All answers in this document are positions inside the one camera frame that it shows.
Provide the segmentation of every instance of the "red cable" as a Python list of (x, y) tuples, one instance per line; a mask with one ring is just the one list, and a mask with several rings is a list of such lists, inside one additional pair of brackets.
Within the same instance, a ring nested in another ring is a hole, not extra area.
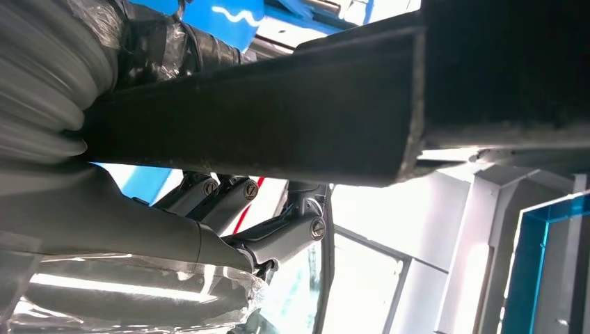
[[(262, 186), (262, 183), (264, 182), (264, 177), (259, 177), (258, 178), (258, 189), (260, 189), (260, 187)], [(239, 228), (241, 227), (241, 224), (244, 222), (244, 219), (246, 217), (246, 214), (248, 213), (248, 210), (250, 209), (250, 205), (247, 206), (244, 209), (244, 212), (241, 213), (240, 219), (238, 220), (238, 224), (236, 224), (236, 227), (234, 228), (234, 234), (238, 233)]]

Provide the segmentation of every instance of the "gray plastic cover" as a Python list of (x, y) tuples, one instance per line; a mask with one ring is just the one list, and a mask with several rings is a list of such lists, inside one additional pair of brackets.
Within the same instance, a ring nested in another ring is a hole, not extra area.
[(208, 264), (131, 254), (0, 250), (6, 333), (199, 333), (230, 330), (260, 308), (266, 283)]

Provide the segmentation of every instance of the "screw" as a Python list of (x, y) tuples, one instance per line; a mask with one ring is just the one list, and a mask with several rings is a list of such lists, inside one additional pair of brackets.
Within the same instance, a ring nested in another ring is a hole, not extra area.
[(209, 180), (203, 187), (203, 191), (205, 192), (205, 196), (211, 194), (215, 189), (217, 189), (217, 182), (215, 180)]
[(316, 219), (311, 225), (311, 234), (314, 240), (321, 240), (326, 233), (326, 224), (321, 219)]
[(258, 185), (254, 181), (248, 181), (246, 188), (244, 188), (244, 197), (247, 200), (253, 200), (258, 195)]

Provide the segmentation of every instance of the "gray flexible hose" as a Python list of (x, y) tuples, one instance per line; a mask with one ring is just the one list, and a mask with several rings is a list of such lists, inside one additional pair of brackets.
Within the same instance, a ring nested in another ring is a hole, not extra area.
[(86, 149), (62, 132), (81, 128), (116, 68), (68, 3), (0, 1), (0, 160), (56, 163)]

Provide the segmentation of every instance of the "blue frame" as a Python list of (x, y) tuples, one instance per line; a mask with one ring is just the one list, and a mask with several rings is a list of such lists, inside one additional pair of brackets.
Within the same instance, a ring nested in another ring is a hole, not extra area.
[(502, 334), (534, 333), (550, 224), (588, 214), (588, 192), (569, 195), (521, 211), (520, 235), (514, 251), (511, 279), (508, 282), (509, 293), (502, 320)]

